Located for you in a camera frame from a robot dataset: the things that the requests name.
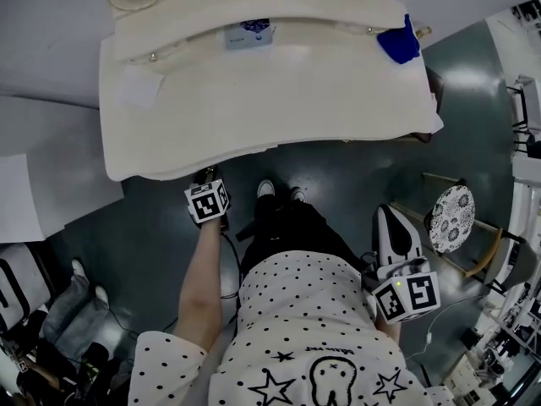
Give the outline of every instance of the white cable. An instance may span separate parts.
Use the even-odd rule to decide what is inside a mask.
[[[430,329],[432,328],[432,326],[434,325],[434,323],[438,320],[438,317],[440,317],[440,316],[441,316],[442,314],[444,314],[448,309],[450,309],[451,307],[454,307],[455,305],[459,305],[459,304],[461,304],[462,302],[471,301],[471,300],[473,300],[473,299],[484,298],[485,296],[486,296],[486,295],[480,294],[480,295],[478,295],[478,296],[473,296],[472,298],[465,298],[465,299],[462,299],[462,300],[460,300],[460,301],[457,301],[457,302],[455,302],[455,303],[453,303],[453,304],[447,305],[442,311],[440,311],[440,312],[438,313],[438,315],[437,315],[437,316],[432,320],[432,322],[430,323],[429,329],[427,330],[427,332],[426,332],[426,337],[425,337],[425,338],[427,338],[427,337],[429,336],[429,334],[430,334],[430,342],[426,342],[426,343],[425,343],[423,352],[417,352],[417,353],[415,353],[415,354],[411,354],[411,355],[409,355],[409,356],[406,358],[406,360],[408,360],[408,359],[410,359],[410,358],[412,358],[412,357],[414,357],[414,356],[424,354],[424,353],[426,352],[426,349],[429,347],[429,344],[432,343],[432,340],[431,340],[431,338],[432,338],[432,332],[430,331]]]

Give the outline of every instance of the shoe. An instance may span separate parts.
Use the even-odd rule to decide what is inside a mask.
[[[274,185],[269,179],[263,179],[257,189],[257,198],[262,195],[274,195]]]
[[[81,265],[80,261],[73,259],[71,261],[71,267],[74,269],[74,275],[86,278],[85,269],[83,268],[83,265]]]
[[[102,286],[96,286],[96,297],[105,302],[109,306],[109,298],[107,297],[107,292]]]
[[[298,186],[291,190],[291,201],[295,200],[306,203],[306,195],[304,195],[304,192]]]

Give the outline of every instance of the person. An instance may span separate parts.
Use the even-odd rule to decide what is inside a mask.
[[[38,404],[62,404],[75,390],[77,370],[109,311],[107,292],[90,282],[79,261],[72,261],[71,283],[46,315],[37,343],[36,362],[24,357],[28,371],[19,373],[19,389]]]
[[[374,320],[359,259],[303,191],[280,203],[264,180],[254,216],[236,336],[213,371],[207,403],[431,405],[398,347],[400,325]],[[188,403],[221,332],[219,260],[220,221],[211,220],[183,280],[173,334],[139,336],[128,404]]]

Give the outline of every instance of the gray floor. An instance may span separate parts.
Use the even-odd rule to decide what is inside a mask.
[[[309,202],[360,255],[370,250],[371,218],[378,204],[398,199],[425,213],[445,189],[442,184],[424,183],[422,171],[466,178],[477,217],[505,227],[512,197],[512,108],[489,29],[484,22],[473,25],[425,50],[424,58],[445,81],[440,109],[445,127],[429,145],[313,142],[225,162],[221,169],[232,197],[232,234],[250,221],[257,184],[270,177],[279,188],[304,188]],[[90,279],[107,289],[121,322],[137,332],[161,330],[176,316],[178,291],[198,234],[183,195],[189,182],[189,178],[128,179],[123,182],[124,200],[50,238],[66,274],[70,260],[79,257]],[[470,266],[470,258],[481,256],[490,240],[486,232],[475,230],[452,257]],[[237,248],[242,255],[246,243]],[[487,293],[439,261],[433,267],[439,273],[442,308]],[[224,294],[233,292],[237,272],[226,246],[222,276]],[[401,346],[406,356],[423,348],[424,333],[435,314],[404,324]],[[440,382],[463,352],[458,338],[478,315],[473,302],[447,311],[434,324],[427,353],[408,361],[412,370],[420,375],[418,363],[423,363],[432,382]],[[107,321],[102,337],[110,344],[120,339],[116,353],[131,355],[134,342],[113,320]]]

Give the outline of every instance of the white paper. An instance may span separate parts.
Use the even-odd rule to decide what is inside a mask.
[[[152,108],[163,75],[155,74],[139,66],[128,65],[118,82],[117,97],[125,105]]]

